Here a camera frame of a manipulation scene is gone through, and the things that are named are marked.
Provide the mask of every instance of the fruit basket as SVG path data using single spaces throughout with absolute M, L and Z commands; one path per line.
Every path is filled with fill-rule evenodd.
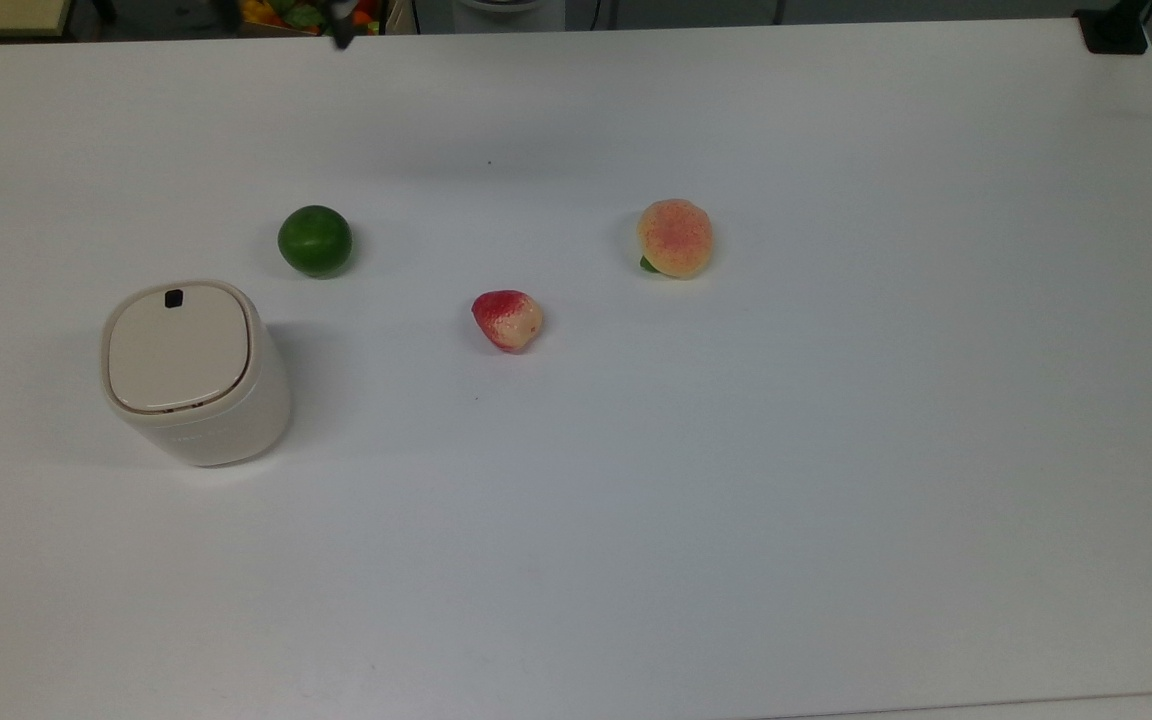
M 312 0 L 242 0 L 242 37 L 332 35 L 323 12 Z M 356 35 L 380 33 L 380 0 L 358 0 L 353 13 Z

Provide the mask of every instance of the green leaf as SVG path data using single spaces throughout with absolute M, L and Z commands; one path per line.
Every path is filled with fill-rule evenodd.
M 319 26 L 323 24 L 323 13 L 308 5 L 297 5 L 283 15 L 283 23 L 296 29 Z

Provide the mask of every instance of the toy fruit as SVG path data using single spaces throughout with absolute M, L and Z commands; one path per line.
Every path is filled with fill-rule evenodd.
M 278 232 L 278 251 L 288 265 L 306 275 L 335 272 L 349 259 L 351 250 L 349 223 L 335 210 L 323 205 L 294 211 Z
M 714 232 L 708 215 L 689 200 L 653 202 L 639 218 L 639 243 L 647 272 L 690 278 L 708 265 Z
M 540 332 L 544 313 L 524 291 L 485 291 L 471 306 L 473 319 L 492 343 L 508 353 L 522 350 Z

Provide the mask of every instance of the white container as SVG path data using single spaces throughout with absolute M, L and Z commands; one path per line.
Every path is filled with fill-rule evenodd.
M 452 28 L 473 32 L 562 32 L 564 0 L 452 0 Z
M 124 300 L 105 323 L 101 385 L 119 418 L 191 465 L 259 454 L 291 418 L 283 361 L 256 306 L 219 281 Z

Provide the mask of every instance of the plastic container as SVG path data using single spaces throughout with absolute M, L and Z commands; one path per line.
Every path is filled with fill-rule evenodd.
M 116 306 L 101 385 L 120 419 L 191 465 L 260 454 L 291 418 L 283 361 L 256 306 L 219 281 L 151 287 Z

